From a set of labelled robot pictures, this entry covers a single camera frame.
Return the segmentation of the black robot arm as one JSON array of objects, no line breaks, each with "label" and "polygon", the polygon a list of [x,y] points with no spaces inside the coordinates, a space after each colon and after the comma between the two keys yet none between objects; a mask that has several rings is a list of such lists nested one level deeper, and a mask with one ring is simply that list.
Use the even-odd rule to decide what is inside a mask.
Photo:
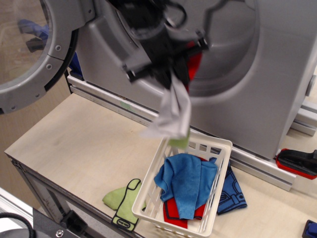
[{"label": "black robot arm", "polygon": [[151,76],[170,89],[175,76],[188,88],[208,44],[199,30],[188,39],[169,33],[170,28],[179,29],[186,23],[185,8],[171,0],[111,0],[109,3],[142,47],[133,56],[131,65],[122,66],[129,81]]}]

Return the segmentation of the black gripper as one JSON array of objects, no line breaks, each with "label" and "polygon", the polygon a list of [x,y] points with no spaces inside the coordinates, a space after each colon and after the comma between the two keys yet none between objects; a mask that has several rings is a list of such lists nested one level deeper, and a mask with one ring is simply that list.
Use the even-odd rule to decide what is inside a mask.
[{"label": "black gripper", "polygon": [[171,76],[175,74],[183,84],[189,84],[187,66],[189,56],[208,49],[201,33],[198,33],[196,40],[182,41],[171,38],[163,22],[157,25],[128,22],[127,25],[131,35],[139,41],[150,60],[147,63],[141,63],[140,66],[126,64],[123,66],[131,83],[151,76],[165,89],[170,90]]}]

